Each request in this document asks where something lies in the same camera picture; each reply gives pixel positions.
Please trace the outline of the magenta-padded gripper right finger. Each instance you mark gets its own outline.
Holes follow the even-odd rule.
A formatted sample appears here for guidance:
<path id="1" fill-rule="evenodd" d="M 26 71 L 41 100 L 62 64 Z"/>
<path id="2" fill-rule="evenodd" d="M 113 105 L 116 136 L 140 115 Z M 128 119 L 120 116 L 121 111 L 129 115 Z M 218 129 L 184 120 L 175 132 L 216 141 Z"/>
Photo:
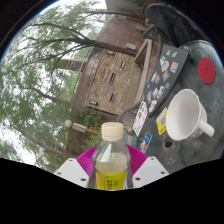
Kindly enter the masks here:
<path id="1" fill-rule="evenodd" d="M 168 175 L 168 171 L 159 160 L 154 157 L 147 157 L 139 149 L 128 145 L 130 153 L 130 175 L 132 186 L 140 188 Z"/>

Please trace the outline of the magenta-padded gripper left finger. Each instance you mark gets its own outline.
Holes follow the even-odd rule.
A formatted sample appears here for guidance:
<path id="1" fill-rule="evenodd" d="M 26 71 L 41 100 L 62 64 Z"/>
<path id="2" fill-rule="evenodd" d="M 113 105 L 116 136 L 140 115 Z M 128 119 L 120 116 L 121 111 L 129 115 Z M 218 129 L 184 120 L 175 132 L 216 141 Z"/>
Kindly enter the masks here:
<path id="1" fill-rule="evenodd" d="M 93 154 L 95 147 L 88 149 L 77 158 L 68 158 L 54 174 L 84 188 L 96 187 L 93 174 Z"/>

